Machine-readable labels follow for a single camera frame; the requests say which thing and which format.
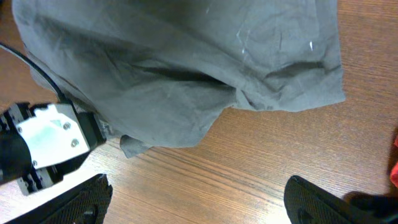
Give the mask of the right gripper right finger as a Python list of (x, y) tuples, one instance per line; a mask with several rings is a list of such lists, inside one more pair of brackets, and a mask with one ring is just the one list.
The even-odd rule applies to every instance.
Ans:
[(397, 197), (353, 192), (345, 201), (298, 175), (285, 185), (284, 206), (293, 224), (397, 224)]

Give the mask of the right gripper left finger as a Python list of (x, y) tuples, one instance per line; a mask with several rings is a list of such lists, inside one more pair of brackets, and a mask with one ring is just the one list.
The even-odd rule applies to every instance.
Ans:
[(113, 196), (105, 174), (97, 174), (7, 224), (102, 224)]

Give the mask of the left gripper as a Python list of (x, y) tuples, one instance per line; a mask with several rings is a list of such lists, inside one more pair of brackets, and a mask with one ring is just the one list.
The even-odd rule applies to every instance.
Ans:
[(90, 150), (59, 164), (40, 169), (34, 167), (29, 148), (16, 126), (35, 116), (35, 109), (44, 109), (48, 105), (15, 103), (1, 114), (1, 183), (16, 181), (25, 196), (61, 182), (65, 175), (79, 169), (94, 149), (106, 142), (96, 115), (90, 112), (78, 112), (72, 105)]

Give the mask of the grey shorts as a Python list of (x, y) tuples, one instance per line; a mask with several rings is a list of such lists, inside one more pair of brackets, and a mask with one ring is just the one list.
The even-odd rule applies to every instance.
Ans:
[(193, 147), (225, 108), (344, 101), (337, 3), (13, 1), (28, 56), (127, 157)]

